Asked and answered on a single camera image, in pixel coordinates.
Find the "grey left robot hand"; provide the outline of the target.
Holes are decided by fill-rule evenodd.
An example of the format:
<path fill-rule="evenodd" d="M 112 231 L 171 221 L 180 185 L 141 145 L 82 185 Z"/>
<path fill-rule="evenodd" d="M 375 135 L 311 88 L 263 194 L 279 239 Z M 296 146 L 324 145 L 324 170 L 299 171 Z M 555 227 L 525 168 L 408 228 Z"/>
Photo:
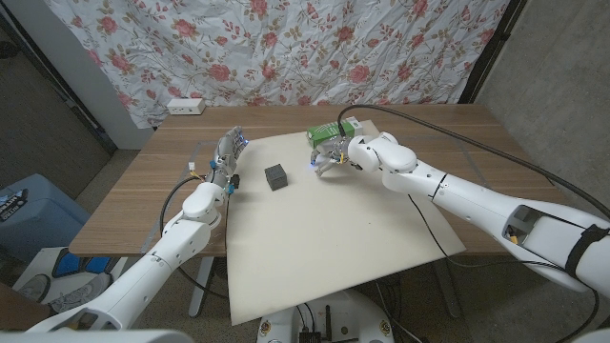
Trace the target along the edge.
<path fill-rule="evenodd" d="M 235 126 L 227 131 L 218 141 L 210 161 L 211 170 L 206 181 L 225 188 L 231 181 L 237 167 L 239 155 L 249 144 L 243 135 L 242 127 Z"/>

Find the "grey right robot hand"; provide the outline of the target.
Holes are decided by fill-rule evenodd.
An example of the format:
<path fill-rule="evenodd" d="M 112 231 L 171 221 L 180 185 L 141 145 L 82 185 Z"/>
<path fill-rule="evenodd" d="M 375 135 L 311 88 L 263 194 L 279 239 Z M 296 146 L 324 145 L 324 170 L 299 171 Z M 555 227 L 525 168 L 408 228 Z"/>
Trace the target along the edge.
<path fill-rule="evenodd" d="M 352 142 L 352 137 L 349 136 L 333 136 L 323 142 L 320 142 L 311 153 L 310 163 L 315 168 L 317 177 L 335 165 L 349 164 L 354 165 L 350 159 L 348 148 Z"/>

